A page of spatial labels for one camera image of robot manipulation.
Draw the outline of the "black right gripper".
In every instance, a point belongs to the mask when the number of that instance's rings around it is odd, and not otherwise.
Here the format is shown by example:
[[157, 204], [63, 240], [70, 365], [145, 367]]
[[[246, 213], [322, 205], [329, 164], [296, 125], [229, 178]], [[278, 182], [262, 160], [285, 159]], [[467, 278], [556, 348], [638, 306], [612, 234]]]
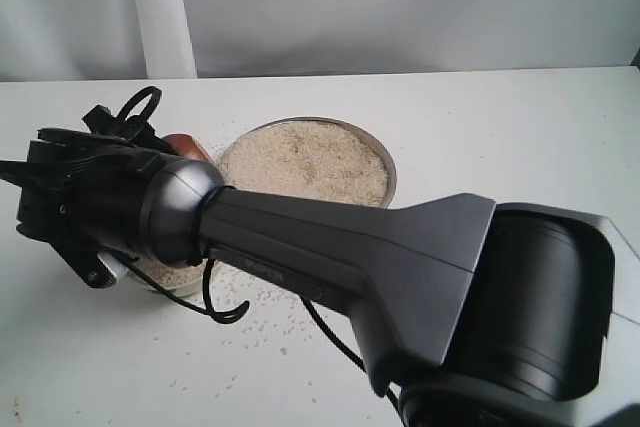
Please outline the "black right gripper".
[[52, 245], [142, 252], [142, 204], [165, 165], [153, 112], [114, 116], [97, 105], [82, 117], [91, 133], [43, 128], [25, 161], [3, 160], [1, 179], [21, 189], [18, 232]]

